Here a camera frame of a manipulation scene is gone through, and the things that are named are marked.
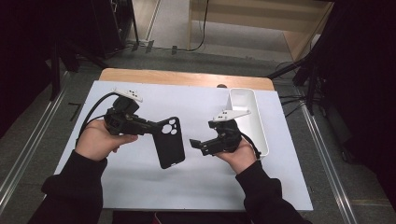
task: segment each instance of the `phone case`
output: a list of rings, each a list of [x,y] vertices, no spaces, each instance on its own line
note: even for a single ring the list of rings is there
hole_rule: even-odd
[[[152,135],[161,168],[166,169],[185,160],[180,121],[176,117],[157,122],[163,130]]]

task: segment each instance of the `white mount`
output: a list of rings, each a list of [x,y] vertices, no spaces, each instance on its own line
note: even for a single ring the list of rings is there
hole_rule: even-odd
[[[137,91],[126,91],[126,90],[122,90],[122,89],[118,89],[118,88],[113,88],[112,89],[113,92],[118,93],[121,96],[125,96],[128,97],[130,99],[136,100],[140,103],[143,103],[143,98],[139,96],[139,94],[137,93]]]
[[[236,119],[245,115],[250,114],[249,110],[223,110],[220,112],[213,121],[220,122],[220,121],[227,121],[230,119]]]

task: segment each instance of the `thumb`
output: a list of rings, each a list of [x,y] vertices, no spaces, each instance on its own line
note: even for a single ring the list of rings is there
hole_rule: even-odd
[[[131,134],[118,135],[114,137],[117,146],[121,146],[127,143],[132,143],[137,140],[137,135],[131,135]]]

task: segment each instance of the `human hand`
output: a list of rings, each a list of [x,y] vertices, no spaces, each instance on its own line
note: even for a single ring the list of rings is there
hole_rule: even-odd
[[[95,119],[90,122],[78,139],[76,152],[93,161],[101,161],[110,152],[127,143],[137,140],[137,135],[111,135],[106,129],[105,121]]]
[[[227,161],[237,175],[242,173],[257,160],[253,148],[244,138],[242,138],[242,141],[239,143],[235,152],[219,152],[215,155],[222,160]]]

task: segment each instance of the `white tray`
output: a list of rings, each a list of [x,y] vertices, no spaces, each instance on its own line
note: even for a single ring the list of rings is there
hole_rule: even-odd
[[[256,148],[262,153],[261,159],[268,155],[269,149],[262,128],[262,119],[259,108],[257,107],[256,95],[251,89],[234,88],[230,89],[227,109],[248,110],[251,113],[235,119],[239,130],[247,135],[254,143]]]

